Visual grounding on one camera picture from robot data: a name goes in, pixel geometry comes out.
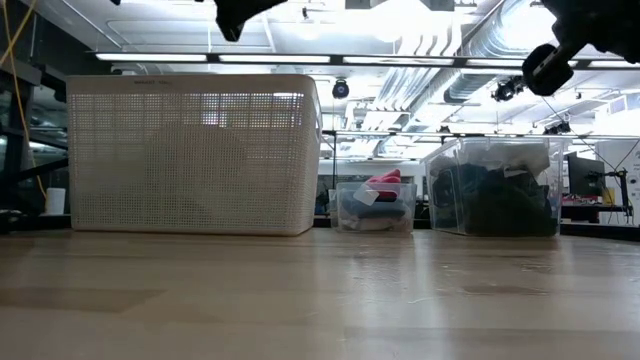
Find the cable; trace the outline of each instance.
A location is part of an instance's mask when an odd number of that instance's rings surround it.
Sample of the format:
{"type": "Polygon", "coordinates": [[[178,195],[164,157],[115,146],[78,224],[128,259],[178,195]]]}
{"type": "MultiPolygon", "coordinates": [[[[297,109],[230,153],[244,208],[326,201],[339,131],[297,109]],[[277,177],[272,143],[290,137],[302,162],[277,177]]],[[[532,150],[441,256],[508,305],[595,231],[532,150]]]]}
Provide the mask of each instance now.
{"type": "MultiPolygon", "coordinates": [[[[560,115],[558,114],[558,112],[551,106],[551,104],[549,104],[549,102],[547,101],[547,99],[545,99],[544,97],[541,97],[542,100],[545,102],[545,104],[547,104],[547,106],[549,107],[549,109],[551,109],[551,111],[553,111],[553,113],[558,117],[558,119],[563,120],[562,117],[560,117],[560,115]]],[[[617,166],[613,166],[611,165],[610,162],[608,162],[604,157],[602,157],[600,154],[598,154],[598,152],[596,151],[595,147],[591,146],[589,143],[587,143],[586,141],[584,141],[584,139],[578,135],[575,131],[573,131],[573,129],[571,129],[571,132],[576,135],[578,137],[578,139],[580,139],[580,141],[582,141],[589,149],[591,149],[591,151],[593,151],[593,153],[600,158],[600,160],[602,160],[605,164],[609,165],[609,167],[611,167],[613,169],[613,172],[618,172],[618,168],[620,167],[620,165],[622,165],[622,163],[627,160],[627,158],[629,157],[629,155],[631,155],[631,153],[633,152],[633,150],[638,146],[638,144],[640,144],[640,139],[638,139],[638,141],[636,141],[636,143],[631,147],[631,150],[629,150],[629,152],[627,153],[627,155],[625,155],[622,160],[620,160],[620,162],[618,163],[617,166]]],[[[620,189],[622,189],[622,185],[620,184],[620,181],[618,181],[617,177],[613,177],[613,180],[615,180],[616,185],[618,185],[618,187],[620,189]]],[[[629,194],[627,194],[627,201],[629,203],[631,203],[631,199],[629,198],[629,194]]],[[[612,201],[611,204],[611,209],[613,209],[615,207],[615,203],[612,201]]],[[[607,222],[607,224],[611,223],[611,219],[613,218],[613,211],[611,211],[610,215],[609,215],[609,221],[607,222]]],[[[616,213],[616,219],[618,219],[618,223],[619,221],[619,217],[618,214],[616,213]]],[[[635,225],[635,219],[632,219],[632,224],[635,225]]]]}
{"type": "MultiPolygon", "coordinates": [[[[7,12],[7,1],[4,1],[4,9],[5,9],[5,13],[7,12]]],[[[31,5],[29,5],[29,10],[27,10],[27,13],[24,16],[24,19],[22,19],[22,22],[20,23],[20,26],[18,26],[18,30],[16,30],[16,34],[13,36],[13,38],[10,37],[9,35],[9,30],[7,30],[7,40],[9,41],[9,44],[7,46],[7,50],[5,50],[4,54],[2,54],[2,58],[0,58],[0,66],[2,66],[2,64],[4,64],[4,61],[7,60],[7,56],[9,56],[10,53],[13,52],[13,46],[16,44],[16,41],[18,41],[18,37],[20,37],[20,34],[22,34],[22,30],[24,30],[25,25],[27,25],[27,21],[29,21],[29,17],[31,16],[31,13],[33,12],[33,10],[36,7],[36,3],[38,2],[38,0],[33,0],[31,2],[31,5]]],[[[7,22],[7,17],[5,16],[5,28],[9,28],[9,23],[7,22]]]]}
{"type": "MultiPolygon", "coordinates": [[[[35,5],[36,0],[33,1],[33,3],[31,3],[31,9],[33,8],[33,6],[35,5]]],[[[26,20],[29,18],[29,15],[31,14],[31,12],[27,12],[27,15],[25,15],[25,19],[23,20],[23,23],[26,23],[26,20]]],[[[18,75],[16,72],[16,65],[15,65],[15,59],[13,56],[13,45],[15,44],[15,40],[17,39],[18,35],[20,35],[20,33],[16,33],[16,36],[14,37],[13,41],[11,40],[11,31],[9,30],[9,9],[7,7],[7,3],[5,3],[4,6],[4,11],[3,11],[3,15],[4,15],[4,30],[5,33],[7,35],[7,41],[9,41],[9,47],[7,48],[6,53],[9,54],[9,59],[11,62],[11,71],[13,72],[13,85],[15,86],[15,90],[16,90],[16,97],[18,99],[18,110],[20,112],[20,120],[22,121],[22,130],[24,131],[24,141],[26,142],[27,146],[29,146],[30,141],[29,141],[29,128],[27,127],[27,121],[25,118],[25,114],[24,114],[24,108],[22,106],[22,97],[20,96],[20,86],[18,84],[18,75]]],[[[34,156],[31,156],[31,162],[33,163],[33,167],[37,167],[36,164],[36,159],[34,156]]],[[[40,188],[40,192],[42,193],[42,196],[44,197],[45,201],[47,200],[47,192],[44,191],[44,186],[42,186],[42,179],[40,178],[40,175],[36,175],[36,179],[38,182],[38,187],[40,188]]]]}

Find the wooden table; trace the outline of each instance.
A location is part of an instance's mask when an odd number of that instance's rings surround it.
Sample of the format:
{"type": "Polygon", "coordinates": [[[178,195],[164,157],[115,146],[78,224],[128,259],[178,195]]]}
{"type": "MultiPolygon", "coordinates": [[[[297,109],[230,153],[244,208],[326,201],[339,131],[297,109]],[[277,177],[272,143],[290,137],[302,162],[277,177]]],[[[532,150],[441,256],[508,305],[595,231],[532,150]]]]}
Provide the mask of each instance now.
{"type": "Polygon", "coordinates": [[[640,247],[567,238],[0,238],[2,359],[640,359],[640,247]]]}

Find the laundry basket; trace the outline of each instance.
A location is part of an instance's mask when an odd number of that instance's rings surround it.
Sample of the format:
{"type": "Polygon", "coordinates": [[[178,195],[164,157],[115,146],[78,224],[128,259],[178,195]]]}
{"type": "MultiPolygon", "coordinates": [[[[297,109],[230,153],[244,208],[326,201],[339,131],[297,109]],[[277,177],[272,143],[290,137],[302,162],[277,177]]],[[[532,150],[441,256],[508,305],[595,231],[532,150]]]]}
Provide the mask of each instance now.
{"type": "Polygon", "coordinates": [[[74,229],[297,235],[313,225],[313,79],[82,76],[67,89],[74,229]]]}

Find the storage bin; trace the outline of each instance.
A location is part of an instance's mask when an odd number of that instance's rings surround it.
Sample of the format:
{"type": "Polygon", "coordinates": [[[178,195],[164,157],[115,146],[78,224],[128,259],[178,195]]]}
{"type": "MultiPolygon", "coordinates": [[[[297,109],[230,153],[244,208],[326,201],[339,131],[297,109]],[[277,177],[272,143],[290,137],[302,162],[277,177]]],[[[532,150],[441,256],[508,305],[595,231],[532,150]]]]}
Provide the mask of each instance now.
{"type": "Polygon", "coordinates": [[[296,235],[322,129],[299,75],[70,77],[78,230],[296,235]]]}
{"type": "Polygon", "coordinates": [[[475,236],[551,236],[562,204],[564,141],[462,138],[424,159],[431,227],[475,236]]]}
{"type": "Polygon", "coordinates": [[[416,190],[415,184],[339,183],[332,226],[345,232],[410,233],[416,190]]]}

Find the clear plastic bin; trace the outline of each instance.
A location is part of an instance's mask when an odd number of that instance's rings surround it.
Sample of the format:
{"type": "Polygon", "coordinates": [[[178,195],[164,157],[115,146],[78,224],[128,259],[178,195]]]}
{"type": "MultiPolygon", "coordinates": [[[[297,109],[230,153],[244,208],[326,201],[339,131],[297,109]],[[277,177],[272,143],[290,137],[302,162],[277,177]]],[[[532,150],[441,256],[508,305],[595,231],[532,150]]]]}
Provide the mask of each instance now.
{"type": "Polygon", "coordinates": [[[415,184],[339,183],[332,226],[346,232],[410,233],[416,191],[415,184]]]}
{"type": "Polygon", "coordinates": [[[431,227],[474,236],[553,236],[562,204],[564,140],[450,141],[426,163],[431,227]]]}

